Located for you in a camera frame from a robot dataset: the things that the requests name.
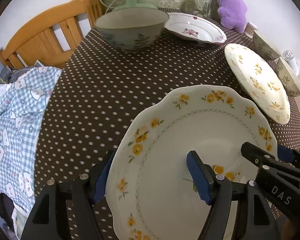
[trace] tablecloth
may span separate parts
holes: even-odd
[[[175,88],[229,86],[251,99],[228,66],[224,47],[238,43],[252,48],[252,39],[210,20],[225,32],[223,45],[199,47],[163,31],[152,46],[132,53],[109,46],[95,28],[88,33],[59,78],[42,121],[34,173],[36,196],[51,178],[63,182],[89,172],[107,150],[118,148],[138,113]],[[289,102],[288,124],[265,116],[278,144],[300,149],[300,113],[295,99],[290,97]],[[71,202],[67,205],[72,238],[80,239]],[[106,200],[94,210],[105,239],[117,239]]]

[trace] metal screw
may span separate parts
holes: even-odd
[[[224,180],[224,179],[225,179],[225,176],[223,176],[222,174],[217,174],[217,175],[216,175],[216,179],[217,179],[217,180]]]
[[[249,181],[250,186],[255,187],[257,184],[254,180]]]
[[[82,180],[85,180],[87,178],[89,178],[89,175],[87,173],[83,173],[80,175],[80,179],[82,179]]]
[[[54,179],[49,179],[49,180],[47,181],[47,184],[48,184],[49,186],[52,186],[55,182],[56,182],[56,181],[55,181]]]

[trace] wooden headboard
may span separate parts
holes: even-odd
[[[11,68],[24,67],[22,60],[34,65],[40,60],[45,65],[63,68],[73,51],[83,39],[77,15],[87,13],[90,26],[103,14],[100,0],[72,0],[50,8],[23,25],[11,38],[4,50],[0,50],[0,61]],[[63,51],[52,26],[60,24],[70,50]]]

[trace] purple plush bear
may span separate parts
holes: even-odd
[[[243,0],[217,0],[219,4],[218,14],[221,25],[227,29],[234,29],[243,33],[247,25],[247,6]]]

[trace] blue checkered blanket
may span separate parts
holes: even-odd
[[[30,213],[34,205],[34,162],[44,111],[61,74],[36,67],[0,97],[0,192]]]

